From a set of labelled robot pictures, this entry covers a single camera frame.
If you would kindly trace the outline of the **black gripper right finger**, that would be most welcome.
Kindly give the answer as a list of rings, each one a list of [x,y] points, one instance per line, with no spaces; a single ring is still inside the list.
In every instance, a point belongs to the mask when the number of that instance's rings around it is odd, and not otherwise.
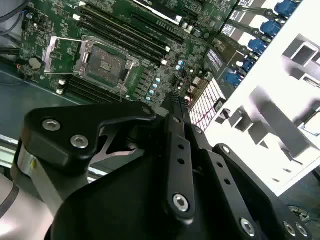
[[[307,226],[225,144],[211,146],[179,97],[191,162],[201,173],[200,200],[221,240],[310,240]]]

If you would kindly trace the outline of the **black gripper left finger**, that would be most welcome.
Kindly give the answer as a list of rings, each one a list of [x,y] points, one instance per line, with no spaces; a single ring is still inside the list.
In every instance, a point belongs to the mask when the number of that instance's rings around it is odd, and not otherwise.
[[[160,157],[164,189],[160,200],[175,220],[195,215],[190,141],[185,138],[186,101],[176,92],[161,106],[140,101],[37,108],[24,119],[22,172],[30,176],[53,214],[87,185],[89,167],[101,161]],[[34,160],[42,172],[24,166]]]

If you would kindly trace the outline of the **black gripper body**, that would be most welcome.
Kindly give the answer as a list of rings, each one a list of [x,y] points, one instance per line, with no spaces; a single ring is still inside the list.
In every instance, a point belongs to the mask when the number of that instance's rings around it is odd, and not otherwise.
[[[51,240],[220,240],[213,213],[200,199],[200,169],[192,166],[195,214],[180,222],[162,206],[165,167],[141,156],[74,192],[59,208]]]

